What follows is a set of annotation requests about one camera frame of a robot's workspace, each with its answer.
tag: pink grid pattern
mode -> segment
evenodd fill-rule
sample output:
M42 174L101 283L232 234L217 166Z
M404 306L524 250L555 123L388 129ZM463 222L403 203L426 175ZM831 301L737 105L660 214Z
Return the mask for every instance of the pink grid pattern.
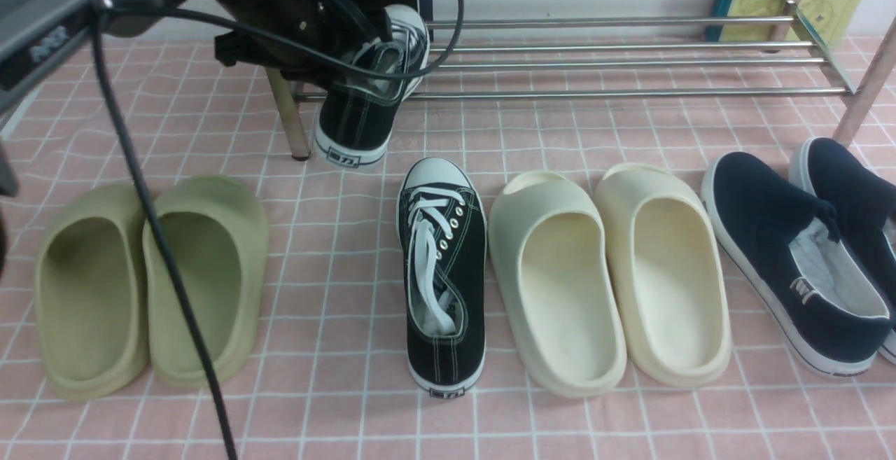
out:
M854 79L877 42L849 39L839 49ZM591 189L615 163L643 161L696 186L708 163L732 150L783 169L805 138L832 134L842 112L838 100L408 103L385 160L349 172L319 158L289 159L263 71L224 70L208 44L112 44L108 58L154 189L224 173L255 188L268 209L262 322L246 367L223 385L243 458L759 460L896 453L896 367L880 360L844 381L804 370L727 257L736 349L729 370L706 389L670 389L630 362L607 396L551 396L525 375L490 270L489 349L476 389L448 402L425 396L407 373L403 349L394 199L416 160L438 155L457 162L486 207L513 175L543 167ZM435 74L423 89L780 84L825 80L802 69L542 71ZM896 179L894 87L896 80L853 147L889 179ZM309 127L314 110L302 109ZM128 181L89 55L78 55L41 87L6 147L22 192L3 202L12 246L0 281L0 458L221 458L206 391L170 389L151 370L89 403L65 403L45 384L32 311L42 227L77 194Z

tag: shoe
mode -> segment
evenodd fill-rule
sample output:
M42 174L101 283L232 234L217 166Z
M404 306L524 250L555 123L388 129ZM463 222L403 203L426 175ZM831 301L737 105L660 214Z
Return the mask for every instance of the shoe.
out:
M896 303L896 186L865 169L830 138L812 138L790 161L790 182L837 210L843 241L878 290ZM896 363L896 333L881 354Z
M382 74L416 71L429 58L429 35L419 14L404 5L386 7L393 38L367 44L352 65ZM317 121L316 143L327 161L358 169L383 159L401 102L420 84L345 75L327 91Z
M716 237L813 372L867 370L890 331L890 305L841 239L837 212L747 153L722 156L701 189Z
M47 227L34 308L47 381L57 396L107 396L144 370L148 353L144 212L134 188L81 195Z
M608 392L625 371L605 234L588 193L551 171L516 176L492 206L492 265L519 357L557 396Z
M611 282L631 358L670 386L700 386L731 357L725 281L713 225L681 179L620 164L594 202L607 227Z
M386 15L391 23L393 40L406 45L408 71L419 71L426 68L429 60L429 31L426 23L416 10L407 5L394 4L385 8ZM417 77L407 82L404 96L401 101L413 94L423 77Z
M156 211L215 372L225 381L246 363L256 339L268 256L265 208L237 180L195 176L159 196ZM182 389L208 386L148 224L143 253L155 374Z
M463 396L486 356L482 201L454 163L426 158L407 173L396 211L410 374L430 396Z

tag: foam slide sandal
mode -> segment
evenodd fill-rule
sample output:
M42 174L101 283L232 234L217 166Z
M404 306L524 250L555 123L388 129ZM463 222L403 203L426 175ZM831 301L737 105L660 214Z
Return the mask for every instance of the foam slide sandal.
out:
M609 170L594 201L629 354L671 386L713 381L727 367L731 329L719 250L700 199L658 167Z
M112 185L81 195L47 227L34 308L47 381L63 399L105 396L146 367L143 226L134 188Z
M529 376L564 397L613 389L625 343L585 190L550 171L515 177L492 207L489 249Z
M246 363L256 338L270 232L265 208L237 180L198 176L156 199L156 210L218 379L226 380ZM148 225L143 229L143 252L156 376L185 389L206 386Z

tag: olive green slide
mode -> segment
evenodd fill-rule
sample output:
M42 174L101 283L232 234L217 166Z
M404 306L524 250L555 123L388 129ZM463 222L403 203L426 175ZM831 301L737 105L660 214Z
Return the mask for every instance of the olive green slide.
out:
M252 351L270 227L262 202L237 180L196 176L156 199L193 313L218 379L232 377ZM150 357L171 386L207 386L174 286L153 233L143 228Z
M105 396L146 367L144 220L134 188L112 185L81 195L48 224L34 308L47 381L63 399Z

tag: navy slip-on shoe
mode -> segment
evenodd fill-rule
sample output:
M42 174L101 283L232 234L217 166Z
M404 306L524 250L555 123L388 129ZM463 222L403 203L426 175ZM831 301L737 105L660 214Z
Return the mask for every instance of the navy slip-on shoe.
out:
M830 138L812 138L790 161L790 182L829 202L837 226L865 276L894 304L896 301L896 186L874 175ZM881 354L896 363L896 333Z
M867 370L893 329L893 313L843 244L834 206L748 153L717 160L701 197L719 243L797 358L823 376Z

